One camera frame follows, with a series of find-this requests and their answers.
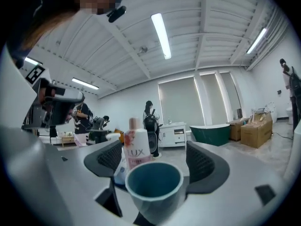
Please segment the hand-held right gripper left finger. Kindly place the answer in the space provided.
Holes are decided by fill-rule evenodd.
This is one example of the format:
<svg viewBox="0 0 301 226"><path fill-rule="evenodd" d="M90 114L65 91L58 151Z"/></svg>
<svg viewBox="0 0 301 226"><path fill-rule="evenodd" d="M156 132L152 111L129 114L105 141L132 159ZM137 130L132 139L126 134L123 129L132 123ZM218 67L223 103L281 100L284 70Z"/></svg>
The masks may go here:
<svg viewBox="0 0 301 226"><path fill-rule="evenodd" d="M46 226L128 226L97 202L111 180L88 170L84 159L99 149L58 151L31 133L0 126L0 158L5 172Z"/></svg>

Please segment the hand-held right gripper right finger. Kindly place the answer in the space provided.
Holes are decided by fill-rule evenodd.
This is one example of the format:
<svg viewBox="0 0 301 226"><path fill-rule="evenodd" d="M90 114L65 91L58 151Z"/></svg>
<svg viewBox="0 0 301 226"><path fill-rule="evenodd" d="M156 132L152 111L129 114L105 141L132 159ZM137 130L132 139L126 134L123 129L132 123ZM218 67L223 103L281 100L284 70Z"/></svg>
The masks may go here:
<svg viewBox="0 0 301 226"><path fill-rule="evenodd" d="M190 183L168 226L261 226L288 191L272 168L227 148L188 141L186 163Z"/></svg>

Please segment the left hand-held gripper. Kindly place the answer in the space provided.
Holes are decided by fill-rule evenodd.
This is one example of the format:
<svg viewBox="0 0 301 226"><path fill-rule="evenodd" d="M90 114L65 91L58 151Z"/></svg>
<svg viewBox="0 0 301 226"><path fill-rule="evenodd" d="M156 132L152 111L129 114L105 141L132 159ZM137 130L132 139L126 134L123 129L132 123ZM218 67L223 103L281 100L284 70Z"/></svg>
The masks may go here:
<svg viewBox="0 0 301 226"><path fill-rule="evenodd" d="M50 126L58 126L69 123L74 117L73 109L84 101L84 95L80 91L55 89L47 68L41 64L31 67L24 77L35 93L35 98L22 124L22 129L39 129ZM48 105L46 97L51 98Z"/></svg>

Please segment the white bottle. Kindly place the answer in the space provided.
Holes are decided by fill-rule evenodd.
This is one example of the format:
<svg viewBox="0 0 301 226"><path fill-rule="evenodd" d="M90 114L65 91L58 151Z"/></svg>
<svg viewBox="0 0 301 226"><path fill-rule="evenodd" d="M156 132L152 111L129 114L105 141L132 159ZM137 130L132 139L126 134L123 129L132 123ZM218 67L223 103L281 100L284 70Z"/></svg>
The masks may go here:
<svg viewBox="0 0 301 226"><path fill-rule="evenodd" d="M122 147L121 160L114 173L115 184L124 186L127 173L128 173L127 161L125 157L124 147Z"/></svg>

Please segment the teal cup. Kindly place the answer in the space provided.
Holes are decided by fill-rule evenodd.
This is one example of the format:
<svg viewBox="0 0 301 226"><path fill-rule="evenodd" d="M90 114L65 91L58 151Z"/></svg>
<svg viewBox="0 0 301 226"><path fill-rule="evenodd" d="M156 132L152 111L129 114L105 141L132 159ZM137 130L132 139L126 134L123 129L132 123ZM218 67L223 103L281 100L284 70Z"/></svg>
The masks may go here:
<svg viewBox="0 0 301 226"><path fill-rule="evenodd" d="M131 169L125 186L140 214L158 225L177 209L183 182L183 174L175 165L151 161Z"/></svg>

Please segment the pink bottle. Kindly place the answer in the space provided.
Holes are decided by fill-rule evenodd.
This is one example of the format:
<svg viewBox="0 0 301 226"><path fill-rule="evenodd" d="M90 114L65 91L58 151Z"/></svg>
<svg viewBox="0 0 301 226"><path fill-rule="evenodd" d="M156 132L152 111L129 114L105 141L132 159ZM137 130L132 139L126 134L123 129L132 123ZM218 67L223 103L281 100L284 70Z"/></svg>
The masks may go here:
<svg viewBox="0 0 301 226"><path fill-rule="evenodd" d="M129 119L129 130L124 134L124 152L128 170L151 161L147 130L138 118Z"/></svg>

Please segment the ceiling tube light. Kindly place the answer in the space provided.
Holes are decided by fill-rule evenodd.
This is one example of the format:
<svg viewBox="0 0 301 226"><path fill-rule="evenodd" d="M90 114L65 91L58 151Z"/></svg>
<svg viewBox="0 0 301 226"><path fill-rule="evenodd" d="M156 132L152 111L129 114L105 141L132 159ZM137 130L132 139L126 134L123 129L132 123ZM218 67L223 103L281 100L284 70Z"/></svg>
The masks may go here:
<svg viewBox="0 0 301 226"><path fill-rule="evenodd" d="M153 14L151 20L155 27L165 60L171 59L172 55L162 14Z"/></svg>
<svg viewBox="0 0 301 226"><path fill-rule="evenodd" d="M32 65L42 65L42 62L36 61L30 57L26 57L24 60Z"/></svg>
<svg viewBox="0 0 301 226"><path fill-rule="evenodd" d="M256 46L259 44L259 42L262 40L262 38L265 36L267 32L267 28L262 28L256 39L253 41L249 49L246 51L247 54L251 54L253 50L256 48Z"/></svg>
<svg viewBox="0 0 301 226"><path fill-rule="evenodd" d="M80 85L82 85L82 86L85 86L85 87L94 89L94 90L98 90L98 89L99 89L98 86L95 86L95 85L93 85L93 84L87 83L87 82L85 82L85 81L82 81L82 80L79 80L79 79L76 79L76 78L72 78L71 81L72 81L72 82L75 82L75 83L77 83L77 84L80 84Z"/></svg>

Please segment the low wooden table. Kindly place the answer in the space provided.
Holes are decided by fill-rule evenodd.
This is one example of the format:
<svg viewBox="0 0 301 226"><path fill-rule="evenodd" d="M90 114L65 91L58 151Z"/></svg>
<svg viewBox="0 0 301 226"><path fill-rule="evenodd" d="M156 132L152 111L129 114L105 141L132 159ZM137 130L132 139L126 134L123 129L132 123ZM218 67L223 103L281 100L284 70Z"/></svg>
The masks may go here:
<svg viewBox="0 0 301 226"><path fill-rule="evenodd" d="M73 136L62 136L61 137L62 147L67 144L74 144L74 137Z"/></svg>

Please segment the cardboard box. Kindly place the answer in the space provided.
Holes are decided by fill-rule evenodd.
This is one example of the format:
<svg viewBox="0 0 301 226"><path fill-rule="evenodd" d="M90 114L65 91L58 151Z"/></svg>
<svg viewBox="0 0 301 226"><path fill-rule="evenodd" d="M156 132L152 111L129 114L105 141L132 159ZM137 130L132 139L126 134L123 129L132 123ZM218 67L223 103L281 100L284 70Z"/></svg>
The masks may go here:
<svg viewBox="0 0 301 226"><path fill-rule="evenodd" d="M231 122L228 122L230 125L230 140L239 141L241 140L241 127L248 123L248 118L241 118Z"/></svg>
<svg viewBox="0 0 301 226"><path fill-rule="evenodd" d="M271 138L272 126L272 121L243 125L241 126L240 142L252 148L259 148Z"/></svg>

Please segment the green bathtub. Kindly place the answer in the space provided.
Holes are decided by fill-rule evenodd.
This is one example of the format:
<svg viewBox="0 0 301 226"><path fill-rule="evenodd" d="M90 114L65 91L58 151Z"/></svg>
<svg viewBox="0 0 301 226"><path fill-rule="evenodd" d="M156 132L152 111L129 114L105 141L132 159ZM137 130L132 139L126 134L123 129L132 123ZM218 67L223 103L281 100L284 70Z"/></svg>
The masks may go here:
<svg viewBox="0 0 301 226"><path fill-rule="evenodd" d="M229 142L230 125L190 126L195 140L199 143L222 146Z"/></svg>

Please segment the orange sofa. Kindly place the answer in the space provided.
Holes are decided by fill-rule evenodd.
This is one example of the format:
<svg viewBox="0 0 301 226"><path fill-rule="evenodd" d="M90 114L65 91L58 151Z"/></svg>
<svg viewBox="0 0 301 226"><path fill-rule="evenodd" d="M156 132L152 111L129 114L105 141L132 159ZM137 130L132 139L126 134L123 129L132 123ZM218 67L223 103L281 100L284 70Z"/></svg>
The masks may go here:
<svg viewBox="0 0 301 226"><path fill-rule="evenodd" d="M119 129L115 129L114 132L120 134L119 140L121 144L124 145L124 132Z"/></svg>

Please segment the white vanity cabinet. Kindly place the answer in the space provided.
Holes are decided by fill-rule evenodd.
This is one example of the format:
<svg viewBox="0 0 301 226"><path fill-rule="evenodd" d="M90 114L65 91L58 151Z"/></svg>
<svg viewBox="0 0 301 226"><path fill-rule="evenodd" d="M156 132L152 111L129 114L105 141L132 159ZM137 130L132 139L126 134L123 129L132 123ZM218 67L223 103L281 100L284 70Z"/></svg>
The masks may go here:
<svg viewBox="0 0 301 226"><path fill-rule="evenodd" d="M175 122L160 127L159 147L185 147L186 123Z"/></svg>

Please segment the grey roller blind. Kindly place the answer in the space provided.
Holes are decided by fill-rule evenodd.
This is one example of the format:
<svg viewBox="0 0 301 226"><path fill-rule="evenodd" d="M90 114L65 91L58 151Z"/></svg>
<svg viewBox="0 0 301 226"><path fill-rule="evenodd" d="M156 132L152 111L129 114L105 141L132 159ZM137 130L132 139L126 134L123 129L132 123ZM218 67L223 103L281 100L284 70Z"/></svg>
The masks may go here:
<svg viewBox="0 0 301 226"><path fill-rule="evenodd" d="M215 73L201 75L200 77L206 89L212 124L225 124L228 121L227 114Z"/></svg>
<svg viewBox="0 0 301 226"><path fill-rule="evenodd" d="M158 85L163 121L165 124L184 122L190 126L204 126L204 116L194 77L186 77Z"/></svg>
<svg viewBox="0 0 301 226"><path fill-rule="evenodd" d="M228 94L229 102L230 102L231 113L232 113L231 120L233 121L233 120L241 119L243 117L241 103L231 73L230 72L221 73L221 77L224 82Z"/></svg>

